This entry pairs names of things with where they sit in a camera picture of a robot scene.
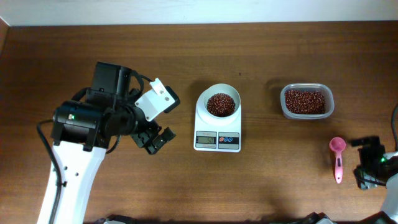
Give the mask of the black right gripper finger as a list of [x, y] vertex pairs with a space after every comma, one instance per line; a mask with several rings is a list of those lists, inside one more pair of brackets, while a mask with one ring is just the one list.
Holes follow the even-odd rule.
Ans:
[[356, 168], [353, 171], [357, 185], [361, 190], [375, 189], [378, 185], [376, 179], [363, 171], [360, 168]]
[[376, 147], [380, 145], [380, 139], [379, 136], [367, 136], [359, 139], [352, 139], [350, 145], [353, 147]]

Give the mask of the pink measuring scoop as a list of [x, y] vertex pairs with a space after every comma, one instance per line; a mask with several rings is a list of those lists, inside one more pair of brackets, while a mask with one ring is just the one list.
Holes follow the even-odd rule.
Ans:
[[329, 142], [329, 148], [335, 155], [335, 181], [340, 184], [343, 180], [342, 153], [346, 149], [346, 142], [343, 138], [335, 137]]

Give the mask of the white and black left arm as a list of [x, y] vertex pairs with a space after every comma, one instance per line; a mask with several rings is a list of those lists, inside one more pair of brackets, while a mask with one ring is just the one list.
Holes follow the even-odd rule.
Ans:
[[83, 223], [95, 175], [106, 154], [130, 136], [137, 147], [156, 154], [175, 134], [155, 118], [180, 104], [177, 94], [156, 78], [121, 65], [98, 62], [90, 87], [64, 101], [54, 112], [49, 143], [37, 132], [51, 160], [49, 182], [39, 223]]

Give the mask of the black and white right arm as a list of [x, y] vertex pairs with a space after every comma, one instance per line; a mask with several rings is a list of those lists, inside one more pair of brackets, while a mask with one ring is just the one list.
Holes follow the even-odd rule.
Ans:
[[342, 152], [349, 144], [357, 147], [360, 164], [353, 171], [357, 185], [361, 190], [369, 190], [378, 185], [386, 188], [386, 198], [381, 210], [360, 223], [397, 223], [397, 152], [386, 152], [378, 136], [368, 136], [345, 141], [335, 137], [329, 148], [335, 153], [335, 180], [341, 183], [343, 178]]

